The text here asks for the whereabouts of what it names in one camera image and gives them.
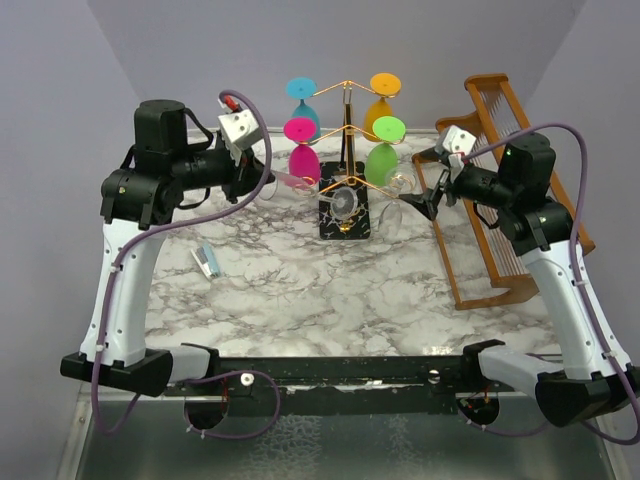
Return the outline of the green wine glass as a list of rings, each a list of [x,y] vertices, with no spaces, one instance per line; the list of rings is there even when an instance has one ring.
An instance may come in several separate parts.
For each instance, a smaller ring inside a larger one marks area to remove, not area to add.
[[[383,187],[389,173],[398,165],[394,145],[403,141],[406,126],[395,116],[382,116],[373,122],[372,133],[380,142],[367,156],[364,175],[369,183]]]

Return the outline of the clear wine glass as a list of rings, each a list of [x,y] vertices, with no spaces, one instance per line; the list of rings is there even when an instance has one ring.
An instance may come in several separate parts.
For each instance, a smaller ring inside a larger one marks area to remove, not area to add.
[[[288,173],[273,171],[272,182],[264,185],[258,199],[283,205],[285,202],[328,207],[329,215],[336,220],[347,220],[359,209],[356,191],[343,184],[324,193],[320,193],[316,182],[311,177],[297,177]]]

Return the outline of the pink wine glass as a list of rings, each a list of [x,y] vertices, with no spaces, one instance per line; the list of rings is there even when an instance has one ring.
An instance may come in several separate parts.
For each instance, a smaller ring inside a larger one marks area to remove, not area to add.
[[[289,156],[289,174],[310,185],[317,184],[321,177],[320,161],[310,146],[316,132],[315,122],[308,117],[294,117],[283,128],[285,137],[296,144]]]

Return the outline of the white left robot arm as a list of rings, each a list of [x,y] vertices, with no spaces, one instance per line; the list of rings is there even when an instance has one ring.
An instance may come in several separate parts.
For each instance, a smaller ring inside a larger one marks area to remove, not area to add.
[[[186,209],[184,194],[219,187],[231,206],[212,214],[222,219],[248,205],[270,179],[269,159],[252,147],[268,141],[266,123],[240,93],[219,96],[227,113],[219,129],[201,131],[191,143],[193,111],[175,100],[147,100],[134,113],[135,140],[121,166],[102,183],[103,260],[92,318],[76,353],[64,356],[62,376],[157,397],[168,385],[186,381],[206,395],[220,385],[215,350],[194,344],[150,349],[145,341],[147,303],[160,249],[173,219]]]

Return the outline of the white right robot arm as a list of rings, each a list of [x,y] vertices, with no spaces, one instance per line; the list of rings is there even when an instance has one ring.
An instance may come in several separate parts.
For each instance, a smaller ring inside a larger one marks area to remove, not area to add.
[[[464,348],[461,383],[481,391],[492,382],[506,384],[536,400],[556,427],[639,408],[639,369],[631,363],[599,305],[578,242],[577,214],[549,196],[556,153],[534,127],[499,141],[503,155],[495,171],[473,163],[489,152],[457,126],[444,129],[426,155],[443,164],[436,185],[401,200],[429,220],[438,205],[459,199],[490,207],[496,228],[509,240],[532,276],[553,323],[562,363],[518,353],[490,340]]]

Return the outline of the clear champagne flute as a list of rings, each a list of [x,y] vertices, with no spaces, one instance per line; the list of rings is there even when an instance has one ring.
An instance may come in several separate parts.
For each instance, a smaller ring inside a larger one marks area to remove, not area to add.
[[[378,231],[385,237],[393,237],[402,224],[403,214],[401,194],[412,193],[416,186],[416,176],[411,168],[398,166],[386,176],[385,191],[394,195],[383,208],[379,221]]]

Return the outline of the blue wine glass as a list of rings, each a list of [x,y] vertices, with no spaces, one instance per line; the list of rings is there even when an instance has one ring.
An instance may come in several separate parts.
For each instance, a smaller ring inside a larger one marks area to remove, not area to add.
[[[285,91],[289,97],[298,101],[298,105],[294,108],[291,117],[309,118],[314,122],[316,127],[319,127],[319,116],[314,108],[308,104],[308,100],[317,91],[315,81],[309,77],[295,77],[287,83]]]

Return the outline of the orange wine glass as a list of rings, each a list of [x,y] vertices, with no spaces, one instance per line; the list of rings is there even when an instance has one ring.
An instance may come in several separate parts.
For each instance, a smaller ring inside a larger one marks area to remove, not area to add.
[[[402,88],[401,80],[389,72],[380,72],[370,79],[370,88],[377,96],[377,99],[370,105],[364,115],[363,134],[364,138],[371,142],[378,142],[373,134],[374,122],[384,116],[392,116],[393,110],[388,102],[389,98],[397,96]]]

